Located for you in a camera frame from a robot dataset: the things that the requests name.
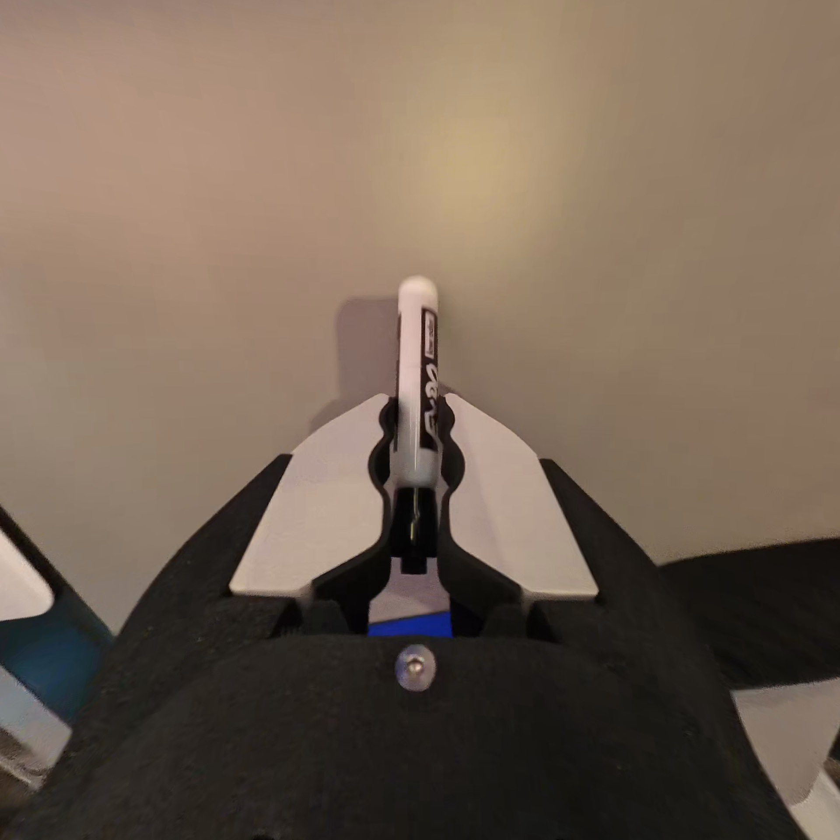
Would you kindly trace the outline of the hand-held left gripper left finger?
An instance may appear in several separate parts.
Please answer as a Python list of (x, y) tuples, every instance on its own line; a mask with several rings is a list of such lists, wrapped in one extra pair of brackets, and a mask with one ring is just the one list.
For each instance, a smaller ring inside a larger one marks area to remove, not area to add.
[(317, 579), (375, 546), (385, 496), (371, 457), (385, 436), (388, 403), (373, 395), (292, 451), (229, 583), (233, 594), (310, 599)]

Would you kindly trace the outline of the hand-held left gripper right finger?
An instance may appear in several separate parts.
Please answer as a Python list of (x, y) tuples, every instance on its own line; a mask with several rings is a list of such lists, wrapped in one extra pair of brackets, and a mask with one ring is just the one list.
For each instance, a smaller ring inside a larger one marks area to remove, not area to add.
[(437, 569), (454, 601), (592, 601), (599, 587), (535, 452), (457, 394), (440, 404)]

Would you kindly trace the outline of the black dry-erase marker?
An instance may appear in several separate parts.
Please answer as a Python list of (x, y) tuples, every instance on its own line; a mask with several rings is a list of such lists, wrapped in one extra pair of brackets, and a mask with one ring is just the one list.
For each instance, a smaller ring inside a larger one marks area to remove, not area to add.
[(441, 445), (438, 291), (423, 276), (405, 279), (397, 294), (397, 366), (392, 477), (392, 554), (404, 574), (425, 574), (437, 556), (437, 484)]

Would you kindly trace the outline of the black quilted wrist rest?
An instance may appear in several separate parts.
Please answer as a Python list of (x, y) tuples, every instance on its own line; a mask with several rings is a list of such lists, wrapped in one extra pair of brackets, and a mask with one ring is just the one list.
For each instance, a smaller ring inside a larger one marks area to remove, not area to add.
[(839, 539), (706, 554), (659, 572), (730, 689), (839, 677)]

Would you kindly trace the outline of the white and teal object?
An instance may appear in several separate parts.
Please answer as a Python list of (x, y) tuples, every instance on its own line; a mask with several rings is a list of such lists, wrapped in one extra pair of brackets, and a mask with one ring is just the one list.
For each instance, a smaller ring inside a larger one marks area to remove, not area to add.
[(113, 635), (1, 510), (1, 769), (22, 802), (46, 781)]

